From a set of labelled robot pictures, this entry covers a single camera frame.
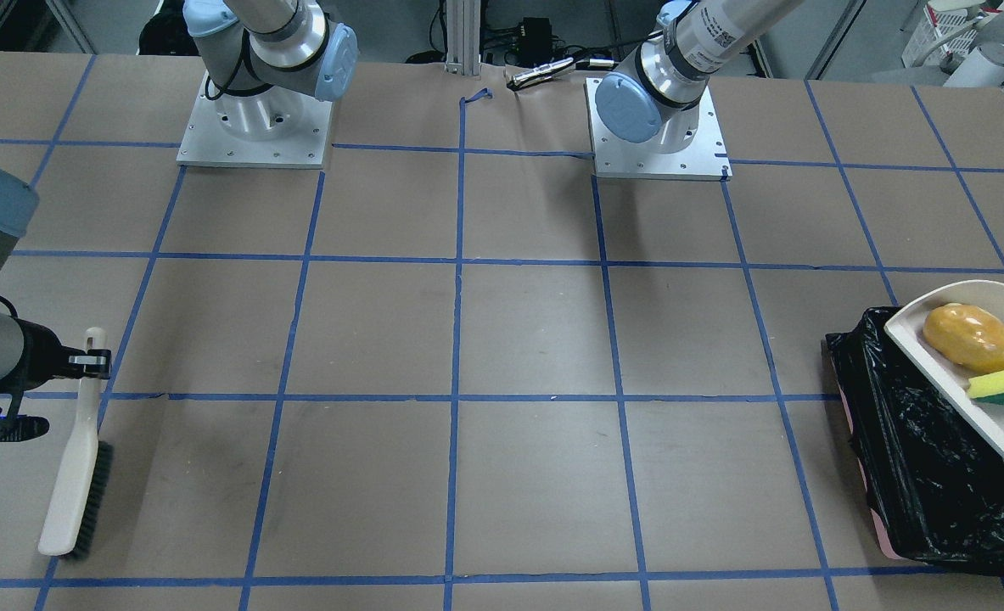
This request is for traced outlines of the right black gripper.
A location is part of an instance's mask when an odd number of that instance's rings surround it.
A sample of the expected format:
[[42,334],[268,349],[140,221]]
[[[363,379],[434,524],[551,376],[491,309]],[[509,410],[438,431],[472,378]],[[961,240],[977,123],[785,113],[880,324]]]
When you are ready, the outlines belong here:
[[23,352],[15,371],[23,382],[23,390],[34,390],[50,380],[94,378],[106,380],[111,375],[111,350],[65,345],[55,332],[23,318],[17,321],[23,333]]

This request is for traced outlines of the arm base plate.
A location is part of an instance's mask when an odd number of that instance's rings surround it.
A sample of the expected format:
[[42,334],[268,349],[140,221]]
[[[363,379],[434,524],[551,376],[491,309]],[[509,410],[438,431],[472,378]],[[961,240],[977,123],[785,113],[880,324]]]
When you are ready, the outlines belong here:
[[200,78],[177,162],[213,169],[322,170],[335,103],[273,87],[252,97],[215,92]]
[[716,112],[714,94],[704,89],[699,104],[672,116],[641,111],[638,116],[658,119],[659,128],[645,142],[611,132],[599,101],[618,102],[617,94],[600,96],[599,90],[614,88],[617,77],[587,78],[586,101],[595,175],[605,179],[677,179],[677,181],[726,182],[733,169]]

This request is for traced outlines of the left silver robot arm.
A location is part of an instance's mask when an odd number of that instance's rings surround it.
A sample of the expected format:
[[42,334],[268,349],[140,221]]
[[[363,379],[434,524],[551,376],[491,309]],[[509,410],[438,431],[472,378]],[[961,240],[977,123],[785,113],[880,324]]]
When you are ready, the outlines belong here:
[[638,43],[595,90],[611,134],[645,143],[699,106],[711,75],[796,10],[798,1],[671,1],[659,31]]

